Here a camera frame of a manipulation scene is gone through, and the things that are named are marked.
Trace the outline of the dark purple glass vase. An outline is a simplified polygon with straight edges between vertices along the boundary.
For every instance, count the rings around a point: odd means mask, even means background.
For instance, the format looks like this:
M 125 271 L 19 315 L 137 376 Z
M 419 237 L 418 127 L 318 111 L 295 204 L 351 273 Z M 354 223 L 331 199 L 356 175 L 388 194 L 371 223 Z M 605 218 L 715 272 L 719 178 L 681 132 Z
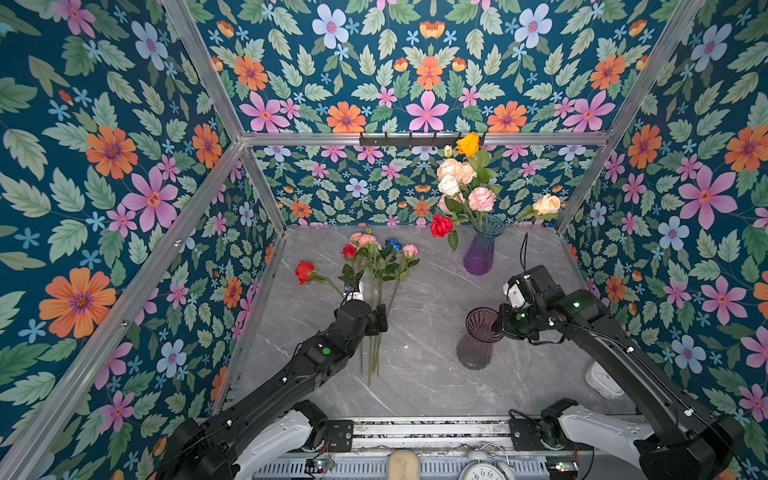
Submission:
M 494 345 L 504 338 L 499 314 L 489 307 L 474 308 L 466 316 L 465 329 L 456 347 L 457 358 L 469 370 L 482 370 L 491 361 Z

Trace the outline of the blue purple glass vase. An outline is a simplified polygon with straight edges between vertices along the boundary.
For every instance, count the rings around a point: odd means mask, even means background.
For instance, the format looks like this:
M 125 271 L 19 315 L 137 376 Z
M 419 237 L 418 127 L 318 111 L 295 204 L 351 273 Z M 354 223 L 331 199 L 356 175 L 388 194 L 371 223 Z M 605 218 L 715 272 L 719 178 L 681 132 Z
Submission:
M 496 216 L 490 216 L 475 227 L 475 235 L 464 258 L 465 270 L 474 276 L 487 274 L 494 261 L 495 242 L 505 230 L 505 223 Z

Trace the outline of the cream yellow rose stem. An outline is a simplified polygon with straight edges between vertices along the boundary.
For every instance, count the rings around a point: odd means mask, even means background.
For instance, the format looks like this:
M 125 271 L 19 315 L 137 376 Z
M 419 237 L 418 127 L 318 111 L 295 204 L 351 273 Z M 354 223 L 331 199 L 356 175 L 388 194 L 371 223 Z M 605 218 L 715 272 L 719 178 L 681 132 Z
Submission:
M 520 221 L 551 221 L 561 210 L 562 202 L 559 197 L 551 194 L 543 195 L 531 206 L 526 207 L 519 215 Z

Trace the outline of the red rose stem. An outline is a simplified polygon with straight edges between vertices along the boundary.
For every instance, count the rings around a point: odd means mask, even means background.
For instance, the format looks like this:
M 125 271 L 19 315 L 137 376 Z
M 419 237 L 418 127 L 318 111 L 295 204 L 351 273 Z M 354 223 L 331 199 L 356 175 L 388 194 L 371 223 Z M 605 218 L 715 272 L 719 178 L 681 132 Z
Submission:
M 465 211 L 434 214 L 429 229 L 434 238 L 443 239 L 452 251 L 460 244 L 459 229 L 462 226 L 474 226 L 475 218 Z

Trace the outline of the pink peony flower stem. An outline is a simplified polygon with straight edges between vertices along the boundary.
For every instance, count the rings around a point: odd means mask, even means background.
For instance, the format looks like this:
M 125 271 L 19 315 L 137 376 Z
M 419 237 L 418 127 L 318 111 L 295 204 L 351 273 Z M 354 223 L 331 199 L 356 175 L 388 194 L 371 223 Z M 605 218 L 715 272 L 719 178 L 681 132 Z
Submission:
M 470 191 L 459 188 L 452 194 L 443 193 L 438 207 L 455 225 L 471 224 L 476 230 L 482 231 L 490 226 L 496 200 L 496 194 L 487 187 L 477 187 Z

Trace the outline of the orange yellow rose stem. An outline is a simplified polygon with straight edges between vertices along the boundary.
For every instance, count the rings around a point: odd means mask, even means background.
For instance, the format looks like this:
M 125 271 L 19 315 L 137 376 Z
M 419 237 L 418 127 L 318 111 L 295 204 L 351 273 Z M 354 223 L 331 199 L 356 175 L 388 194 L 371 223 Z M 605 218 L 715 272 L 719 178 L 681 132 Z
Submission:
M 456 146 L 461 157 L 456 175 L 462 187 L 468 191 L 477 187 L 487 187 L 494 192 L 491 184 L 492 171 L 489 168 L 491 156 L 488 151 L 481 148 L 480 137 L 476 133 L 470 133 L 459 140 Z

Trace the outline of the peach peony flower stem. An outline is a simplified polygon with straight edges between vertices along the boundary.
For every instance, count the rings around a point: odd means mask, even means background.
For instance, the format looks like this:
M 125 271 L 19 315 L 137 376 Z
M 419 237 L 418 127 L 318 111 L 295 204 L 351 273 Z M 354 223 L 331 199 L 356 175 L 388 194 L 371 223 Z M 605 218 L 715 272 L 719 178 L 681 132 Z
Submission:
M 501 192 L 490 168 L 490 153 L 479 148 L 473 155 L 465 155 L 447 147 L 445 154 L 437 169 L 438 208 L 455 225 L 471 223 L 478 231 L 487 230 Z

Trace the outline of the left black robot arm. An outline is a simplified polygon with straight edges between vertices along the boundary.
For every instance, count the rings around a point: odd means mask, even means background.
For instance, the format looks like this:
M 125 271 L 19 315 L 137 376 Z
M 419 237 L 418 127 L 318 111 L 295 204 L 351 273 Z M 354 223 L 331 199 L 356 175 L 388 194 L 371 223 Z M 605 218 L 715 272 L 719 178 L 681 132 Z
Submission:
M 342 371 L 367 336 L 388 330 L 387 307 L 351 299 L 335 320 L 304 340 L 272 378 L 231 407 L 202 423 L 187 420 L 168 438 L 157 479 L 233 479 L 238 459 L 257 436 Z

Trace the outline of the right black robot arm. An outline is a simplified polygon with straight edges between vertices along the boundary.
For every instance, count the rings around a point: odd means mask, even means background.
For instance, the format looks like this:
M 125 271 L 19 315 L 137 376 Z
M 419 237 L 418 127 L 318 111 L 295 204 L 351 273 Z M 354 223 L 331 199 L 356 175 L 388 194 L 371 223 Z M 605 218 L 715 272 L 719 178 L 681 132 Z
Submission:
M 546 447 L 565 441 L 590 445 L 648 479 L 714 479 L 728 469 L 743 443 L 740 423 L 713 414 L 673 382 L 592 293 L 564 293 L 543 265 L 511 277 L 503 293 L 499 330 L 504 336 L 539 345 L 542 332 L 559 332 L 606 371 L 645 419 L 619 420 L 563 398 L 540 414 L 538 430 Z

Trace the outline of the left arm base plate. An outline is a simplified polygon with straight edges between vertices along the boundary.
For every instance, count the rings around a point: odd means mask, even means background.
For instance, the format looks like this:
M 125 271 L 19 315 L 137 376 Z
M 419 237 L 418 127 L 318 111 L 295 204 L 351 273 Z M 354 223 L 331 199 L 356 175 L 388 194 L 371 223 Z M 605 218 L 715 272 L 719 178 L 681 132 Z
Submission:
M 308 439 L 299 448 L 302 452 L 347 453 L 352 450 L 355 423 L 352 420 L 329 420 L 313 426 Z

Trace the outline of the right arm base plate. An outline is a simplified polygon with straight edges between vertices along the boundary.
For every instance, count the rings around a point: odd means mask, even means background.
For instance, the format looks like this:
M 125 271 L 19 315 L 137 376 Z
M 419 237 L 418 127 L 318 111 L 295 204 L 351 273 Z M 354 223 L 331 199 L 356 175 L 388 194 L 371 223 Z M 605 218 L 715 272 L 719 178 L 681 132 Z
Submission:
M 510 409 L 507 423 L 510 439 L 517 451 L 593 451 L 594 448 L 567 439 L 552 418 L 542 419 L 520 410 Z

